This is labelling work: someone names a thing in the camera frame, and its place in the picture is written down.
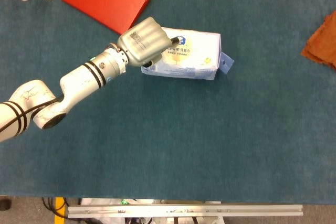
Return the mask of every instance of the teal table surface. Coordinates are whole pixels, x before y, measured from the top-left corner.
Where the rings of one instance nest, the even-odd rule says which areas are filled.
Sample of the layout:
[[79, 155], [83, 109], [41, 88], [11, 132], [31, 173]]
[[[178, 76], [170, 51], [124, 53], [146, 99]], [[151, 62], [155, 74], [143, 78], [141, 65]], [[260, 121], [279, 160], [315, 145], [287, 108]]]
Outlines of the teal table surface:
[[[61, 94], [63, 75], [118, 39], [61, 0], [0, 2], [0, 101], [34, 79]], [[221, 33], [229, 74], [128, 67], [54, 128], [0, 143], [0, 194], [336, 204], [336, 73], [300, 55], [335, 8], [151, 0], [138, 21]]]

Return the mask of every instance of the orange cloth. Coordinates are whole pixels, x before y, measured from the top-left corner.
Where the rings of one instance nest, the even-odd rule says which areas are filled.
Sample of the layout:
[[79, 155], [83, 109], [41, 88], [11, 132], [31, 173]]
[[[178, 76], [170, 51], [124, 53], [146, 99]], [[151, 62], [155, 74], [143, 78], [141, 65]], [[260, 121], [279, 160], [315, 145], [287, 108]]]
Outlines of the orange cloth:
[[301, 54], [336, 69], [336, 10], [325, 17], [324, 23], [309, 38]]

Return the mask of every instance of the white tissue pack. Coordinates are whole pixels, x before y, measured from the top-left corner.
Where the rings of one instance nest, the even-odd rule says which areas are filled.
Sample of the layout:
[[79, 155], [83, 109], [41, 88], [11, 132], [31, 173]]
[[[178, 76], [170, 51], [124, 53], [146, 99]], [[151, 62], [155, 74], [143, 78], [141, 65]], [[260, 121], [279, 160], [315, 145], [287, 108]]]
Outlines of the white tissue pack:
[[213, 80], [218, 68], [227, 73], [233, 60], [222, 52], [221, 35], [193, 30], [162, 28], [180, 43], [162, 52], [162, 59], [141, 71], [153, 76]]

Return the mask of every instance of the robotic arm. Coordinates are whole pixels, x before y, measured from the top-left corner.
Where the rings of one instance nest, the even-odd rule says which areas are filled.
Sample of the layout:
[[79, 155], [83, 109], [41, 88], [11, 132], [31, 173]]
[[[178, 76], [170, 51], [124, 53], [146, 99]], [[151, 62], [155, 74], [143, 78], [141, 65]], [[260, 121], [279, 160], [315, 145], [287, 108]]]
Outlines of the robotic arm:
[[0, 142], [23, 133], [31, 120], [41, 129], [55, 126], [78, 102], [124, 73], [127, 64], [149, 67], [178, 43], [149, 17], [122, 34], [116, 45], [110, 43], [100, 55], [63, 76], [61, 97], [40, 80], [23, 84], [8, 102], [0, 103]]

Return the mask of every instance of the blue logo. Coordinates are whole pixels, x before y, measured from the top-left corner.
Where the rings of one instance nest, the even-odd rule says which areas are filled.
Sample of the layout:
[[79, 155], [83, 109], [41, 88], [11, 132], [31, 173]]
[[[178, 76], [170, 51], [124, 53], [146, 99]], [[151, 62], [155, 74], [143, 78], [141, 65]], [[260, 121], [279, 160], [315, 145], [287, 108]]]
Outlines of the blue logo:
[[183, 36], [178, 36], [178, 39], [180, 40], [179, 45], [184, 45], [185, 44], [185, 38]]

